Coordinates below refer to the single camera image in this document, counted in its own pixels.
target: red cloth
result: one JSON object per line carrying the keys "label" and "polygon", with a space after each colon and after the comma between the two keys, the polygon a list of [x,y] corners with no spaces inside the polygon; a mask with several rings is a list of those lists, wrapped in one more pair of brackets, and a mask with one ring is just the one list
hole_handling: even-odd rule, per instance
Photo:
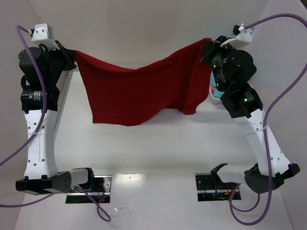
{"label": "red cloth", "polygon": [[82,76],[94,123],[139,125],[164,108],[186,115],[208,96],[211,67],[200,63],[202,42],[139,69],[118,67],[80,51]]}

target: red towel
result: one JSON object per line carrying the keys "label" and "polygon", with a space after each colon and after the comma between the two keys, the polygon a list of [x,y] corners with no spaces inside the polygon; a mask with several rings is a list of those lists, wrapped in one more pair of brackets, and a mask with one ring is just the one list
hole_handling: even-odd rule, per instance
{"label": "red towel", "polygon": [[94,123],[139,125],[164,108],[186,115],[208,96],[211,67],[200,63],[202,42],[139,69],[126,69],[76,51]]}

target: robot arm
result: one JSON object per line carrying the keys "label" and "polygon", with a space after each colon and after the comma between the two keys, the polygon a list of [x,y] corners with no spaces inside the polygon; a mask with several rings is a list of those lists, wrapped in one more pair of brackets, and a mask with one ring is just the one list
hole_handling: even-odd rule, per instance
{"label": "robot arm", "polygon": [[[257,159],[257,164],[233,166],[221,164],[211,171],[216,186],[222,183],[247,184],[254,192],[268,192],[269,170],[264,142],[263,119],[265,112],[257,92],[247,81],[257,71],[251,55],[243,50],[236,50],[252,40],[251,29],[239,31],[234,27],[234,39],[220,36],[213,42],[203,43],[202,63],[213,70],[216,87],[224,94],[223,106],[230,116],[242,128]],[[297,164],[291,163],[281,151],[269,125],[265,127],[271,153],[273,190],[284,184],[284,180],[299,173]]]}
{"label": "robot arm", "polygon": [[[58,172],[54,157],[59,98],[56,84],[63,71],[76,68],[73,60],[74,52],[53,40],[52,27],[47,24],[36,25],[31,32],[32,42],[38,47],[31,47],[30,50],[44,79],[47,91],[47,112],[40,130],[28,145],[24,178],[16,182],[16,189],[29,194],[67,193],[76,185],[87,189],[93,184],[92,169]],[[22,110],[27,121],[28,137],[30,137],[34,134],[42,115],[42,88],[27,52],[21,51],[18,57],[19,67],[24,73],[21,80]]]}

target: red fabric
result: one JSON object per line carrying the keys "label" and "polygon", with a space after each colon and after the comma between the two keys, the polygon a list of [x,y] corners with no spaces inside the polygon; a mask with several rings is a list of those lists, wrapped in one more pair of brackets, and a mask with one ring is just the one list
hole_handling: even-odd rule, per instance
{"label": "red fabric", "polygon": [[200,63],[202,42],[139,69],[118,67],[76,51],[93,122],[135,126],[164,108],[195,113],[208,96],[211,73],[209,66]]}

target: cable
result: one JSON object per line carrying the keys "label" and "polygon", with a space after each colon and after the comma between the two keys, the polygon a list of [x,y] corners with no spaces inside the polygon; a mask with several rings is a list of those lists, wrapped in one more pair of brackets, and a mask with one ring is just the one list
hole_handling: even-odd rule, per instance
{"label": "cable", "polygon": [[[106,196],[103,196],[99,201],[98,203],[91,197],[91,195],[89,195],[85,190],[83,190],[82,188],[78,187],[78,186],[75,186],[74,187],[75,190],[77,190],[78,192],[81,192],[81,193],[84,193],[96,206],[97,206],[97,213],[98,213],[98,216],[103,219],[104,221],[106,222],[110,222],[111,221],[111,217],[109,216],[109,214],[100,206],[101,202],[103,201],[104,198],[106,198],[108,195]],[[101,210],[108,219],[104,218],[99,210]]]}
{"label": "cable", "polygon": [[29,139],[28,139],[24,144],[22,144],[15,152],[13,152],[13,153],[12,153],[11,155],[9,155],[7,158],[5,158],[3,161],[1,161],[1,162],[0,162],[0,166],[2,166],[4,163],[6,163],[8,160],[10,160],[10,159],[11,159],[12,157],[14,157],[15,155],[17,155],[24,147],[26,147],[26,146],[34,139],[34,137],[36,136],[36,133],[40,130],[40,127],[41,127],[41,125],[42,125],[42,123],[43,123],[43,121],[44,121],[45,113],[46,113],[46,111],[47,111],[47,93],[46,93],[46,88],[45,88],[45,84],[44,84],[44,79],[43,79],[43,77],[42,77],[42,74],[41,74],[41,72],[40,72],[40,70],[39,70],[39,67],[38,67],[38,65],[37,65],[37,63],[36,63],[36,61],[35,61],[35,59],[34,59],[32,53],[31,53],[31,51],[30,51],[30,49],[29,49],[29,47],[28,47],[28,45],[27,45],[27,43],[26,43],[25,40],[24,40],[23,35],[21,34],[21,30],[23,30],[23,31],[25,31],[25,32],[27,32],[27,33],[29,33],[29,31],[26,30],[25,28],[23,28],[23,27],[20,26],[20,25],[17,25],[17,26],[16,26],[17,34],[18,34],[18,36],[19,36],[19,38],[20,38],[20,40],[21,40],[21,42],[22,42],[22,44],[23,44],[23,46],[24,46],[24,48],[25,48],[25,50],[26,50],[26,52],[27,52],[27,54],[28,54],[28,56],[29,56],[29,58],[30,58],[30,60],[31,60],[31,62],[32,62],[32,64],[33,64],[33,67],[34,67],[34,69],[35,69],[35,71],[36,71],[36,73],[37,73],[37,76],[38,76],[40,85],[41,85],[41,87],[42,87],[42,93],[43,93],[43,109],[42,109],[42,115],[41,115],[41,117],[40,117],[40,119],[39,119],[38,125],[37,125],[37,127],[36,127],[36,129],[35,129],[35,131],[34,131],[34,134],[32,134],[32,135],[29,137]]}
{"label": "cable", "polygon": [[[296,14],[291,14],[291,13],[280,13],[280,14],[276,14],[276,15],[272,15],[270,17],[267,17],[267,18],[264,18],[264,19],[261,19],[255,23],[252,23],[252,24],[249,24],[247,26],[244,26],[244,29],[249,29],[255,25],[258,25],[260,23],[263,23],[263,22],[266,22],[268,20],[271,20],[271,19],[274,19],[274,18],[280,18],[280,17],[289,17],[289,18],[294,18],[294,19],[297,19],[299,20],[306,28],[307,28],[307,21],[296,15]],[[265,206],[265,209],[262,213],[262,215],[255,221],[253,222],[242,222],[241,220],[239,220],[233,209],[235,210],[238,210],[237,208],[235,208],[233,205],[232,205],[232,200],[233,200],[233,197],[234,197],[234,194],[235,193],[232,193],[229,197],[229,206],[230,206],[230,211],[231,211],[231,214],[233,215],[233,217],[236,219],[236,221],[238,221],[240,224],[243,224],[243,225],[247,225],[247,226],[251,226],[251,225],[255,225],[255,224],[258,224],[259,222],[261,222],[265,216],[267,215],[268,211],[269,211],[269,208],[270,208],[270,204],[271,204],[271,199],[272,199],[272,164],[271,164],[271,155],[270,155],[270,148],[269,148],[269,141],[268,141],[268,133],[267,133],[267,130],[265,129],[266,125],[267,125],[267,121],[268,121],[268,116],[272,110],[272,108],[276,105],[276,103],[282,98],[284,97],[298,82],[299,80],[301,80],[301,78],[304,76],[304,74],[306,73],[307,71],[307,64],[305,65],[305,67],[303,68],[302,72],[298,75],[298,77],[294,80],[294,82],[292,82],[292,84],[285,90],[283,91],[273,102],[272,104],[269,106],[267,112],[265,113],[265,116],[264,116],[264,119],[263,119],[263,135],[264,135],[264,142],[265,142],[265,148],[266,148],[266,152],[267,152],[267,161],[268,161],[268,169],[269,169],[269,191],[268,191],[268,199],[267,199],[267,204]],[[256,205],[249,209],[249,210],[253,210],[259,203],[259,200],[260,200],[260,195],[258,195],[258,201],[256,203]]]}
{"label": "cable", "polygon": [[39,200],[36,200],[36,201],[32,201],[30,203],[26,203],[26,204],[21,204],[21,205],[0,205],[0,207],[24,207],[24,206],[29,206],[29,205],[33,205],[33,204],[36,204],[42,200],[46,200],[47,198],[53,196],[54,194],[50,194],[50,195],[47,195]]}

